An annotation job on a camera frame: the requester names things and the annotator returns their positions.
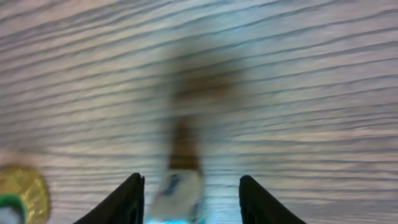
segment wood grain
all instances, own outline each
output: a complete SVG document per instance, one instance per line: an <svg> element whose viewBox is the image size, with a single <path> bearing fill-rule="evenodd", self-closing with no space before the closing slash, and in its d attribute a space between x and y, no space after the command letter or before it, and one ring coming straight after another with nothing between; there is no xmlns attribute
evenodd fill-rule
<svg viewBox="0 0 398 224"><path fill-rule="evenodd" d="M37 167L49 223L129 174L150 203L195 117L209 223L255 177L308 223L398 220L396 0L0 1L0 161Z"/></svg>

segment gold coin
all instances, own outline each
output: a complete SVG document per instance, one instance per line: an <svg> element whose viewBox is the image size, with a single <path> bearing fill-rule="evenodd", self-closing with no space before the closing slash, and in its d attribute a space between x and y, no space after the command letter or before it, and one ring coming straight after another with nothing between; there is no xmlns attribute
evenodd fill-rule
<svg viewBox="0 0 398 224"><path fill-rule="evenodd" d="M20 202L26 224L44 224L49 217L47 186L42 176L32 169L9 166L0 170L1 198Z"/></svg>

